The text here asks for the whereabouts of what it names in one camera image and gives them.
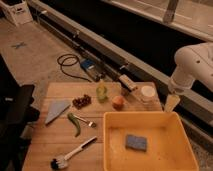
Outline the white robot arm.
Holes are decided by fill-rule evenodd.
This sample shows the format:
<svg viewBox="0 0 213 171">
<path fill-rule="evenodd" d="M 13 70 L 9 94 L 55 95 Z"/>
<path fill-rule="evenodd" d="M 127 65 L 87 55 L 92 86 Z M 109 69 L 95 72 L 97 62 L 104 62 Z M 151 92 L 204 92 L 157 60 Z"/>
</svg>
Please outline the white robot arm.
<svg viewBox="0 0 213 171">
<path fill-rule="evenodd" d="M 190 90 L 196 80 L 213 92 L 213 42 L 188 45 L 178 49 L 174 55 L 176 68 L 168 81 L 164 107 L 172 112 L 180 103 L 180 96 Z"/>
</svg>

